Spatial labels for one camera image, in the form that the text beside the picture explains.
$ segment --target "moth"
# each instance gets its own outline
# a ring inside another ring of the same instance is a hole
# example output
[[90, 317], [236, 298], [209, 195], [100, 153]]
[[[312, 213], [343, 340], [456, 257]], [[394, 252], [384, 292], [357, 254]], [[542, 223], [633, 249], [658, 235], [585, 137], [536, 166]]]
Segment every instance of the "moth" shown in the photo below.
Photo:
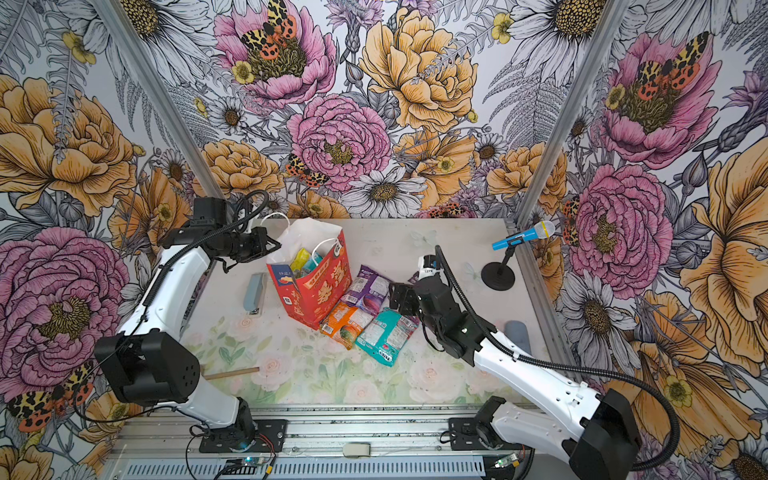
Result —
[[287, 41], [295, 37], [296, 17], [288, 15], [285, 0], [270, 0], [262, 28], [247, 31], [240, 37], [240, 41], [252, 55], [260, 55], [264, 60], [277, 60], [280, 56], [279, 47], [285, 47]]

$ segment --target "butterfly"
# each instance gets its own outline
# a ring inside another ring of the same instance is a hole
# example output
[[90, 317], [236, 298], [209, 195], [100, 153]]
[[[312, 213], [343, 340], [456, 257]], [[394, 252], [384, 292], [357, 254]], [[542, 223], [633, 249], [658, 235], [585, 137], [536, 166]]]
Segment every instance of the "butterfly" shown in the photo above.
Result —
[[701, 70], [698, 61], [707, 47], [710, 33], [704, 31], [689, 41], [677, 57], [660, 64], [657, 61], [644, 61], [637, 68], [637, 81], [640, 87], [637, 96], [650, 101], [658, 93], [666, 94], [669, 89], [682, 90]]
[[27, 392], [12, 398], [8, 402], [8, 411], [19, 420], [19, 431], [38, 432], [51, 421], [54, 413], [63, 416], [67, 407], [85, 403], [94, 391], [93, 383], [88, 381], [93, 368], [93, 361], [88, 360], [50, 392]]
[[247, 31], [240, 41], [254, 56], [275, 60], [280, 56], [278, 46], [285, 47], [288, 40], [296, 37], [296, 17], [288, 15], [285, 0], [270, 0], [266, 7], [266, 19], [263, 28]]
[[565, 205], [563, 205], [565, 222], [562, 223], [563, 240], [565, 240], [565, 243], [568, 245], [572, 245], [576, 248], [578, 248], [578, 230], [576, 229], [576, 216], [578, 215], [578, 206], [578, 197], [565, 202]]
[[321, 187], [328, 183], [330, 177], [320, 172], [311, 171], [304, 162], [296, 155], [291, 154], [288, 164], [286, 164], [286, 172], [291, 177], [298, 177], [308, 187]]

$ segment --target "orange flower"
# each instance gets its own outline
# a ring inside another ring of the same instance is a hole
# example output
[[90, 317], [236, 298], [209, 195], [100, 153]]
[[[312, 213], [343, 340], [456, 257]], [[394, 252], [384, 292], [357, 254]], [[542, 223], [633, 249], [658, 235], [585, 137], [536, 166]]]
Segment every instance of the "orange flower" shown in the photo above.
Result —
[[536, 240], [533, 243], [533, 254], [538, 263], [538, 271], [544, 278], [544, 285], [547, 286], [549, 298], [554, 303], [563, 287], [562, 239], [549, 237], [546, 240]]
[[154, 261], [167, 233], [184, 225], [192, 210], [159, 167], [139, 189], [121, 195], [109, 217], [112, 246], [130, 253], [142, 250]]
[[392, 148], [402, 162], [419, 162], [411, 178], [424, 177], [426, 190], [422, 209], [444, 204], [472, 179], [472, 166], [480, 166], [480, 156], [475, 151], [475, 137], [458, 139], [457, 135], [438, 138], [435, 132], [420, 130], [405, 134]]
[[714, 231], [712, 250], [680, 284], [707, 316], [707, 337], [723, 361], [752, 376], [768, 362], [768, 138], [710, 170], [709, 211], [694, 203]]
[[318, 195], [312, 190], [299, 197], [299, 205], [312, 218], [349, 218], [346, 208], [333, 197]]
[[425, 73], [453, 43], [452, 33], [436, 30], [429, 17], [422, 17], [419, 10], [408, 13], [407, 8], [398, 10], [394, 33], [381, 22], [368, 30], [360, 67], [376, 80], [372, 91], [392, 91], [398, 99], [401, 127], [445, 133], [472, 110], [478, 65], [470, 62], [469, 55], [437, 74]]
[[[203, 157], [227, 197], [232, 192], [277, 192], [285, 187], [280, 165], [245, 142], [238, 144], [226, 139], [210, 142], [203, 146]], [[206, 196], [197, 178], [192, 183], [192, 188], [200, 197]]]
[[40, 452], [31, 446], [19, 457], [16, 447], [5, 445], [0, 447], [0, 478], [4, 480], [50, 480], [53, 454]]
[[[517, 151], [511, 151], [502, 155], [499, 159], [502, 162], [502, 168], [491, 170], [488, 173], [488, 192], [490, 194], [504, 194], [505, 196], [515, 195], [517, 192], [525, 192], [531, 184], [533, 174], [541, 161], [541, 154], [544, 153], [545, 143], [541, 142], [531, 148], [520, 147]], [[558, 155], [558, 161], [554, 165], [554, 170], [547, 177], [547, 183], [541, 196], [538, 199], [541, 208], [547, 212], [547, 215], [554, 215], [558, 210], [565, 196], [565, 170], [568, 165], [568, 159], [565, 152], [561, 151]]]
[[[640, 335], [647, 338], [631, 343], [641, 362], [635, 376], [655, 386], [674, 405], [681, 430], [677, 454], [688, 456], [706, 445], [712, 435], [722, 435], [726, 448], [715, 465], [723, 467], [739, 454], [736, 440], [760, 435], [760, 422], [750, 420], [752, 411], [726, 392], [733, 387], [722, 367], [706, 361], [713, 343], [705, 334], [704, 323], [698, 323], [673, 293], [649, 290], [644, 298], [638, 311], [644, 318]], [[681, 323], [675, 326], [670, 320]], [[688, 329], [688, 334], [680, 329]], [[743, 382], [737, 386], [747, 389]], [[653, 397], [624, 382], [611, 381], [606, 388], [627, 397], [637, 424], [664, 442], [670, 423]]]
[[55, 152], [52, 98], [60, 93], [41, 78], [27, 78], [22, 87], [0, 75], [0, 191], [26, 194], [16, 208], [37, 203], [47, 188], [64, 191], [95, 217], [136, 186], [134, 148], [96, 97], [78, 91], [73, 130]]
[[[142, 408], [135, 403], [121, 403], [110, 390], [93, 401], [86, 410], [87, 417], [97, 420], [121, 419], [125, 416], [136, 415]], [[123, 422], [95, 423], [87, 429], [81, 430], [78, 437], [90, 443], [99, 443], [101, 440], [113, 439], [121, 428]]]

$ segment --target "gray object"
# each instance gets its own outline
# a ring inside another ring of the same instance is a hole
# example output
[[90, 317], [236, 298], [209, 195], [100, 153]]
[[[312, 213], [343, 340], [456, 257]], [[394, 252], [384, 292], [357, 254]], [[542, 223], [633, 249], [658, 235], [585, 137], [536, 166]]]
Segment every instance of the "gray object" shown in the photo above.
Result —
[[528, 327], [518, 320], [510, 320], [504, 325], [504, 334], [515, 345], [531, 355], [531, 339], [528, 337]]
[[245, 292], [245, 298], [243, 299], [243, 308], [249, 315], [260, 315], [261, 305], [264, 302], [264, 280], [266, 279], [266, 273], [254, 273], [250, 277], [248, 283], [248, 290]]

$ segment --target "red paper bag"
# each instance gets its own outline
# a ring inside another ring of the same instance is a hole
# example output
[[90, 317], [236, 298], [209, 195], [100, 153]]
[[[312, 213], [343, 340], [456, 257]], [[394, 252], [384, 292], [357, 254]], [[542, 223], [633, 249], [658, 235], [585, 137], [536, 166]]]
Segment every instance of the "red paper bag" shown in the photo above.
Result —
[[[283, 246], [266, 258], [280, 301], [291, 318], [315, 330], [352, 283], [344, 232], [312, 218], [296, 220], [277, 239]], [[290, 264], [306, 248], [323, 257], [315, 270], [297, 279]]]

